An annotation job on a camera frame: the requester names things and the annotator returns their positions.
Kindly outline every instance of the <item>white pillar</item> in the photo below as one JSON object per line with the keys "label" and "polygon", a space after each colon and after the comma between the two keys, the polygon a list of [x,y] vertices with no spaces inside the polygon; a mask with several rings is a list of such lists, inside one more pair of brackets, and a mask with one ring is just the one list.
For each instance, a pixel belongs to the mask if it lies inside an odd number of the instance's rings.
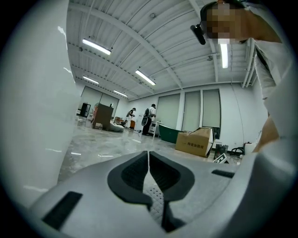
{"label": "white pillar", "polygon": [[204,107],[204,103],[203,103],[203,90],[200,91],[200,96],[201,96],[201,111],[200,111],[200,124],[199,127],[203,126],[203,107]]}
{"label": "white pillar", "polygon": [[184,116],[184,103],[185,103],[185,91],[181,90],[176,130],[182,129],[183,116]]}

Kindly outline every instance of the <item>cardboard box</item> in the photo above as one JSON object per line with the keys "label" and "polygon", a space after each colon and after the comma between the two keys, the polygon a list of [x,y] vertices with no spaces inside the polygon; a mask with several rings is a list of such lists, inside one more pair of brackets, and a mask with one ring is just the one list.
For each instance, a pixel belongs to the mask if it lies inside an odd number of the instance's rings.
{"label": "cardboard box", "polygon": [[175,149],[189,154],[208,157],[214,140],[213,128],[201,127],[191,133],[180,132]]}

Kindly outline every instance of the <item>white ceiling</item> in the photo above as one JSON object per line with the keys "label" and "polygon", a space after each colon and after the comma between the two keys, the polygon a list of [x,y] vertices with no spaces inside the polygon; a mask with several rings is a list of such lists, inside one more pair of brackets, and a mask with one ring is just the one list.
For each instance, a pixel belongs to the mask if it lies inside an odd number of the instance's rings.
{"label": "white ceiling", "polygon": [[[220,46],[209,42],[201,45],[190,30],[200,21],[200,7],[211,1],[70,0],[67,41],[75,80],[84,80],[85,75],[98,81],[101,88],[117,90],[128,99],[189,86],[243,81],[246,44],[229,45],[229,67],[223,69]],[[82,39],[112,53],[106,55],[84,45]],[[216,59],[209,61],[211,54]],[[140,78],[137,69],[156,85]]]}

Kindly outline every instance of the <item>cable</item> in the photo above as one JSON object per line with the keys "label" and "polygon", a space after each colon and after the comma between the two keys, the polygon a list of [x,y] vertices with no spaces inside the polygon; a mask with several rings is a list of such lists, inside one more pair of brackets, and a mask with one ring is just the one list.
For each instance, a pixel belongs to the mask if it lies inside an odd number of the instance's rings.
{"label": "cable", "polygon": [[[102,96],[103,96],[103,93],[102,93]],[[101,99],[99,99],[99,103],[101,102],[101,100],[102,100],[102,96],[101,96]]]}
{"label": "cable", "polygon": [[241,112],[240,112],[240,107],[239,107],[238,99],[237,99],[235,90],[234,90],[234,88],[233,88],[233,85],[231,85],[231,87],[232,87],[232,90],[233,90],[233,92],[234,92],[234,94],[235,94],[235,98],[236,98],[237,105],[238,105],[238,109],[239,109],[239,114],[240,114],[240,119],[241,119],[241,126],[242,126],[243,144],[244,144],[244,129],[243,129],[243,121],[242,121],[242,116],[241,116]]}

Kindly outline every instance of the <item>polished concrete floor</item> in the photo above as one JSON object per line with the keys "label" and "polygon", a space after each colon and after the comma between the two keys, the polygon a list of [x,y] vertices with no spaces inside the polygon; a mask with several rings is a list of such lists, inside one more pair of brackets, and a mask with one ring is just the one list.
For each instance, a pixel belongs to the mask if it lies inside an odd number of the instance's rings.
{"label": "polished concrete floor", "polygon": [[119,156],[139,151],[163,151],[182,158],[213,161],[213,153],[208,158],[175,150],[175,144],[134,133],[124,129],[124,132],[108,132],[92,129],[86,118],[76,117],[72,141],[64,157],[58,182],[86,166],[100,163]]}

